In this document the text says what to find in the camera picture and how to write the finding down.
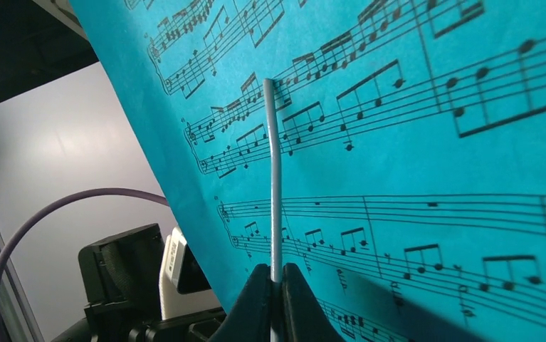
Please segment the light blue music stand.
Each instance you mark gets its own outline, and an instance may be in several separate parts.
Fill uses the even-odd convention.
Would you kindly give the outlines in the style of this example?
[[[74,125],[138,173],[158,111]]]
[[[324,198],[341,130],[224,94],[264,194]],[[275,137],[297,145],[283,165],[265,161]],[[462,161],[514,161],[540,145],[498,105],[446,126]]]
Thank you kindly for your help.
[[[283,280],[283,253],[281,236],[281,160],[278,121],[275,107],[274,82],[263,80],[268,141],[271,155],[271,341],[283,340],[281,319],[281,285]]]

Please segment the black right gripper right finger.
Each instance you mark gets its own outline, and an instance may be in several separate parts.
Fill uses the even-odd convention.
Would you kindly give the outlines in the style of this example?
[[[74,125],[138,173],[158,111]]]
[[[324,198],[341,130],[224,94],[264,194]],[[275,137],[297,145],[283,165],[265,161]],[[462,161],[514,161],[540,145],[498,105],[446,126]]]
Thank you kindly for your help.
[[[297,264],[283,267],[283,324],[285,341],[344,341],[325,315]]]

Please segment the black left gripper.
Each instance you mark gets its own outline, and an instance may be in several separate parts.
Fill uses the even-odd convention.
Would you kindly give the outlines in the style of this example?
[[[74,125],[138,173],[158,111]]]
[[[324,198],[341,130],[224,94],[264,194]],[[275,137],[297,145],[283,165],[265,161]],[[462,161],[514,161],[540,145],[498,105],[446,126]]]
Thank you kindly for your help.
[[[166,236],[158,224],[83,247],[78,263],[88,300],[82,318],[56,341],[207,341],[226,318],[220,306],[163,320],[159,270]]]

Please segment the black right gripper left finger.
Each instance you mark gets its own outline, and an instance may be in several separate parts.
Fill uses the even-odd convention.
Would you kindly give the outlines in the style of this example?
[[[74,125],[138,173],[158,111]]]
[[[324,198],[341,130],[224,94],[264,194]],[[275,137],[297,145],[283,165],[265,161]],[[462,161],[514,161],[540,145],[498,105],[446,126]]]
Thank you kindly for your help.
[[[270,331],[270,267],[266,264],[257,264],[235,304],[209,341],[269,341]]]

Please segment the blue sheet music pages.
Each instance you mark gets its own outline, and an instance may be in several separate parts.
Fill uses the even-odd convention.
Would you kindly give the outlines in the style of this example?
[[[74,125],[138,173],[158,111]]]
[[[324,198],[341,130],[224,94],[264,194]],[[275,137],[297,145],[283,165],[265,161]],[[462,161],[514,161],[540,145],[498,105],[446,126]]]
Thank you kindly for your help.
[[[283,261],[348,341],[546,341],[546,1],[73,1],[221,305]]]

